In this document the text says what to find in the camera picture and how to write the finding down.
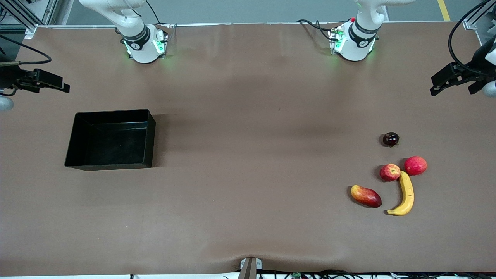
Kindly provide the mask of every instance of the table surface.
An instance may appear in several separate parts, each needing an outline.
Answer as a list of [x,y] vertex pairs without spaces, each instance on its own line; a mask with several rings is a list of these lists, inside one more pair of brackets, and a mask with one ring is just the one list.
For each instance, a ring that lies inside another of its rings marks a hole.
[[[166,59],[126,58],[112,29],[39,28],[27,43],[71,93],[18,92],[0,114],[0,275],[236,270],[495,271],[496,100],[438,97],[453,23],[385,24],[353,63],[299,25],[181,27]],[[459,31],[463,61],[478,48]],[[19,59],[38,60],[22,49]],[[154,167],[65,168],[74,114],[147,108]],[[381,134],[401,136],[395,148]],[[419,155],[415,205],[378,168]],[[350,186],[377,191],[369,209]]]

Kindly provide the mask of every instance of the black plastic bin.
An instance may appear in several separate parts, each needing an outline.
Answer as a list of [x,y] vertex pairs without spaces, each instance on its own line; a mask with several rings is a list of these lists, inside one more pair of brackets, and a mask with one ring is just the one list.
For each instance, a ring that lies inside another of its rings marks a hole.
[[149,168],[154,138],[155,120],[146,109],[77,113],[65,166],[81,170]]

